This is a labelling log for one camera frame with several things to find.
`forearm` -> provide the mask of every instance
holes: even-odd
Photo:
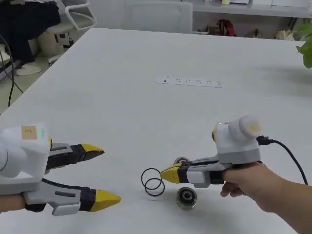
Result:
[[[312,233],[312,187],[283,181],[273,212],[299,234]]]

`power strip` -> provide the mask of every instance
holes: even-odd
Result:
[[[157,84],[175,84],[175,85],[189,85],[210,88],[226,88],[222,81],[211,81],[209,79],[200,78],[175,78],[175,77],[158,77],[155,80]]]

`office chair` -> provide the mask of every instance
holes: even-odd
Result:
[[[180,1],[126,3],[122,28],[139,31],[192,33],[193,5]]]
[[[57,42],[58,35],[68,34],[69,46],[74,44],[71,32],[94,27],[97,23],[90,9],[89,0],[61,0],[65,5],[65,14],[61,14],[61,23],[48,28],[48,33],[54,34]]]

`shoe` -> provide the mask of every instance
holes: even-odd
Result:
[[[23,65],[20,69],[16,70],[16,75],[23,77],[23,76],[29,76],[32,74],[36,74],[39,72],[41,72],[40,67],[33,65],[31,63],[27,63],[27,64]]]

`shelf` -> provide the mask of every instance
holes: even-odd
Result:
[[[222,5],[220,2],[204,2],[203,0],[183,0],[193,4],[195,12],[240,14],[253,16],[278,16],[294,18],[312,18],[312,12],[304,7],[270,6],[260,4]]]

